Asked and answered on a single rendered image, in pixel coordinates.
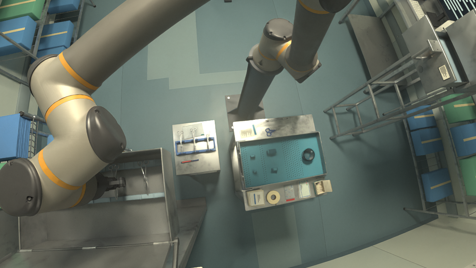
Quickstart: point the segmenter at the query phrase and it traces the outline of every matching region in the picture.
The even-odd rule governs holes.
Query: light green floor patch
[[[251,214],[259,268],[288,268],[301,264],[294,206]]]
[[[245,75],[246,71],[200,74],[195,12],[148,46],[147,80],[168,78],[169,89],[238,83]]]

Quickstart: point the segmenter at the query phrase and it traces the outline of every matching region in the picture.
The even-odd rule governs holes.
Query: green bin
[[[476,196],[476,156],[461,159],[459,165],[465,181],[466,194]]]
[[[39,20],[45,0],[3,0],[0,4],[0,21],[30,16]]]
[[[462,94],[451,94],[441,98],[441,101],[460,96]],[[448,123],[458,123],[476,119],[476,108],[472,97],[467,97],[454,101],[450,104],[443,105],[445,107]]]

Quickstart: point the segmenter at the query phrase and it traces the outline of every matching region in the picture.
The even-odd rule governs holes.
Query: tape roll
[[[268,200],[268,203],[272,204],[272,205],[277,204],[279,202],[279,198],[280,198],[280,196],[279,196],[279,193],[277,191],[270,191],[266,195],[266,200]]]

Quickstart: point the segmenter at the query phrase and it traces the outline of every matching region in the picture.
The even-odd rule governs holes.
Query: floor
[[[310,268],[472,268],[476,221],[440,218],[404,234]]]
[[[96,0],[96,8],[86,2],[80,32],[121,2]],[[233,194],[227,151],[232,133],[224,96],[241,92],[245,58],[266,22],[277,17],[293,21],[295,4],[211,0],[129,60],[93,95],[120,123],[127,147],[134,150],[173,151],[173,124],[215,120],[221,172],[174,177],[177,199],[207,201],[188,268],[308,267],[433,219],[402,209],[421,208],[421,203],[401,123],[357,137],[328,139],[336,128],[324,108],[369,79],[350,25],[337,23],[342,12],[334,17],[318,51],[322,67],[302,84],[282,72],[263,100],[267,118],[313,115],[334,192],[255,212],[246,212]],[[352,13],[371,15],[365,1]],[[377,98],[381,111],[397,106],[394,94]],[[361,113],[364,121],[375,117],[370,104],[363,105]],[[341,129],[357,122],[355,113],[337,114]]]

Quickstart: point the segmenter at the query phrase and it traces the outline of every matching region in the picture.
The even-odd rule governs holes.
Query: blue box
[[[27,50],[31,49],[36,22],[29,16],[0,22],[0,31]],[[0,56],[20,52],[12,43],[0,38]]]
[[[410,134],[417,156],[443,151],[443,142],[438,128],[420,129]]]
[[[49,14],[57,14],[77,10],[80,0],[51,0],[48,7]]]
[[[42,50],[42,51],[38,51],[38,53],[36,53],[36,56],[38,58],[41,58],[43,56],[50,55],[50,54],[58,54],[59,55],[65,49],[66,48],[64,48],[64,47],[57,47],[57,48],[53,48],[53,49]]]
[[[450,128],[458,156],[476,153],[476,123]]]
[[[430,106],[423,105],[408,111],[407,114],[411,114],[413,112],[416,112],[428,107]],[[421,114],[417,114],[415,116],[409,117],[407,118],[407,120],[408,120],[408,126],[410,127],[410,130],[436,127],[436,120],[435,120],[435,115],[433,114],[433,110],[429,110]]]
[[[20,114],[0,117],[0,161],[28,157],[30,124]]]
[[[421,174],[421,179],[428,202],[436,202],[453,194],[448,169],[437,169]]]
[[[73,37],[73,29],[74,25],[69,20],[45,25],[41,33],[38,51],[57,47],[69,48]]]

